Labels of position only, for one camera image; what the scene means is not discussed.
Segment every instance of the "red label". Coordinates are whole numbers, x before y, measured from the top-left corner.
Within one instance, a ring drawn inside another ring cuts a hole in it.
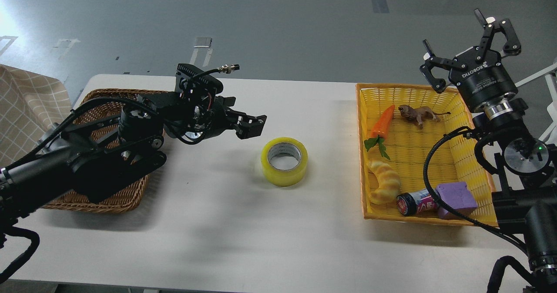
[[[408,213],[408,206],[406,205],[406,201],[404,201],[403,198],[396,198],[396,207],[398,207],[398,211],[400,211],[401,214],[407,214]]]

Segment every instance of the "checkered cloth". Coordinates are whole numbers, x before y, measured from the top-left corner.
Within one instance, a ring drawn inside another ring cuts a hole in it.
[[[0,167],[30,152],[70,110],[61,81],[0,64]]]

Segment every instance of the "wicker basket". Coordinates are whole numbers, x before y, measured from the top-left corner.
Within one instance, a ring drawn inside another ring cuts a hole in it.
[[[110,97],[123,97],[135,100],[137,94],[140,93],[158,93],[164,91],[147,91],[140,89],[96,89],[91,91],[85,96],[83,102],[100,96],[110,96]],[[79,117],[74,124],[84,124],[86,122],[98,120],[111,115],[116,115],[121,112],[123,104],[117,102],[111,102],[104,104],[102,106],[96,107],[89,112],[85,113]],[[116,128],[117,125],[112,125],[106,128],[96,130],[91,134],[94,140],[101,138],[104,134]],[[108,148],[113,148],[117,146],[117,140],[110,143]],[[143,197],[143,192],[145,192],[145,187],[149,180],[149,175],[140,178],[127,188],[117,192],[110,198],[103,200],[99,204],[92,204],[85,195],[77,194],[71,191],[64,196],[57,198],[50,203],[46,204],[43,208],[46,209],[64,209],[64,210],[77,210],[80,212],[91,212],[91,213],[123,213],[128,212],[136,208],[141,202]]]
[[[465,220],[442,220],[436,212],[424,212],[416,216],[402,216],[396,203],[375,205],[369,201],[369,193],[378,187],[374,174],[368,171],[366,161],[368,154],[363,146],[375,122],[382,111],[390,105],[410,105],[416,108],[429,106],[434,112],[447,112],[442,122],[424,120],[420,130],[404,120],[398,111],[394,119],[385,145],[391,161],[386,161],[400,175],[402,186],[400,192],[415,192],[424,188],[422,170],[423,162],[433,145],[446,134],[461,126],[470,126],[472,116],[468,112],[458,90],[448,88],[444,93],[437,94],[428,85],[412,84],[357,84],[356,99],[358,103],[358,130],[360,142],[360,180],[362,186],[362,209],[366,219],[396,220],[404,222],[420,222],[443,224],[449,226],[471,226]],[[472,192],[478,209],[470,216],[486,224],[497,226],[493,210],[491,192],[495,190],[493,179],[477,162],[473,148],[475,141],[465,138],[454,138],[442,146],[429,166],[429,180],[433,187],[442,182],[464,181]]]

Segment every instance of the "packing tape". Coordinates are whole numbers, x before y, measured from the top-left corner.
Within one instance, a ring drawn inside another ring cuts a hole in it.
[[[293,156],[298,164],[289,170],[275,168],[271,160],[278,156]],[[265,178],[276,186],[291,186],[306,174],[308,151],[303,144],[293,138],[275,138],[268,142],[261,152],[261,166]]]

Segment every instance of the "yellow basket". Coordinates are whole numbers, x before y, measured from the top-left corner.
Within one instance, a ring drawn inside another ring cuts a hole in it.
[[[363,146],[370,130],[381,113],[390,105],[402,104],[412,108],[429,106],[434,112],[451,112],[440,116],[441,122],[425,119],[423,129],[406,121],[395,110],[389,136],[385,141],[391,160],[386,162],[400,175],[400,193],[416,192],[424,188],[423,162],[430,149],[446,134],[461,126],[473,127],[472,116],[458,90],[448,88],[437,94],[428,85],[414,84],[357,84],[358,134],[360,142],[360,182],[362,185],[362,209],[365,219],[395,220],[442,224],[446,226],[471,226],[466,220],[443,220],[437,212],[424,212],[416,216],[403,216],[396,209],[396,203],[375,205],[369,201],[369,194],[378,187],[378,182],[367,166],[368,153]],[[491,192],[495,191],[493,179],[474,157],[475,141],[454,138],[439,148],[429,165],[429,181],[435,187],[444,182],[464,181],[472,192],[478,208],[470,215],[483,223],[497,226],[493,211]]]

